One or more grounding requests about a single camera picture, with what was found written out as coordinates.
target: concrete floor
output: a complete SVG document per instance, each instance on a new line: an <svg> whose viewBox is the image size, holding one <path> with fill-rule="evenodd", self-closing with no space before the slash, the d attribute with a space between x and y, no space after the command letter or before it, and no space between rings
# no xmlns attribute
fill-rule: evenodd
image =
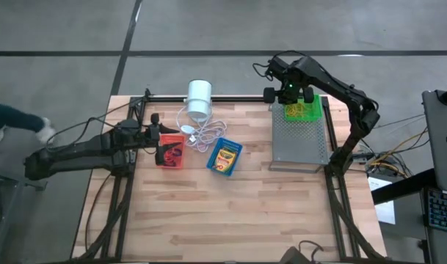
<svg viewBox="0 0 447 264"><path fill-rule="evenodd" d="M136 0L0 0L0 51L121 51ZM417 56L317 56L334 76L380 104L380 124L423 112L421 92L447 89L446 0L144 0L132 51L285 50L418 51ZM260 94L270 86L251 63L268 57L129 57L118 94L184 94L193 78L215 94ZM57 128L102 114L117 56L0 56L0 102L46 116ZM379 128L366 141L388 150L421 132L425 121ZM94 124L87 137L97 134ZM79 131L62 135L66 143ZM38 149L34 136L10 129L0 165L22 172ZM432 167L428 147L403 155L413 172ZM25 188L3 263L66 260L81 215L89 172L58 174L44 192ZM388 255L420 261L416 240L384 232Z"/></svg>

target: green object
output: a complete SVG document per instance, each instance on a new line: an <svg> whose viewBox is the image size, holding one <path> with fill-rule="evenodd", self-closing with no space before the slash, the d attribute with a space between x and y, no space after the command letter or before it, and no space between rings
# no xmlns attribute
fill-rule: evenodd
<svg viewBox="0 0 447 264"><path fill-rule="evenodd" d="M321 98L314 95L312 103L304 103L303 99L299 99L298 103L284 106L284 112L287 121L317 121L323 115Z"/></svg>

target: wooden table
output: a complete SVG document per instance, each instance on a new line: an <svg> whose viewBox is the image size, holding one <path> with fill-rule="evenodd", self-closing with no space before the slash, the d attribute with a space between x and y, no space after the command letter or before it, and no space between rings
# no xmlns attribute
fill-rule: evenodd
<svg viewBox="0 0 447 264"><path fill-rule="evenodd" d="M129 102L129 96L113 96L109 109ZM332 121L339 145L349 135L346 106L329 97ZM176 128L181 103L149 103L145 123L153 112L164 125ZM231 177L206 169L211 150L199 153L186 148L181 170L160 169L154 155L143 150L137 169L128 215L123 261L278 261L290 246L301 240L321 244L325 251L317 260L337 260L334 229L324 173L270 172L272 160L272 115L263 103L215 103L214 119L228 124L227 138L244 145ZM116 123L127 108L106 117ZM186 120L182 114L181 122ZM96 169L79 226L73 256L84 252L84 227L92 201L109 173ZM113 179L101 193L90 222L88 242L104 226ZM382 234L365 173L346 174L356 225L369 243L386 255ZM346 247L347 231L343 228ZM302 245L309 256L314 246Z"/></svg>

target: keyboard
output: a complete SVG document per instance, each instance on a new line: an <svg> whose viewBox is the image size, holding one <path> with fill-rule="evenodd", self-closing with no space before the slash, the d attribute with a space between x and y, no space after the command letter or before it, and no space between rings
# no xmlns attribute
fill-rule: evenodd
<svg viewBox="0 0 447 264"><path fill-rule="evenodd" d="M432 189L426 190L426 193L426 224L447 231L447 194Z"/></svg>

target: red container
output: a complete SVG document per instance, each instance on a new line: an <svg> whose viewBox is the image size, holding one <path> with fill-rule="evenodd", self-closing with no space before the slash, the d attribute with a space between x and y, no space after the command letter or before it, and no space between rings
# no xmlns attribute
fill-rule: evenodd
<svg viewBox="0 0 447 264"><path fill-rule="evenodd" d="M160 137L161 145L179 142L180 144L164 153L165 169L181 169L184 156L184 142L186 137L180 134L162 134Z"/></svg>

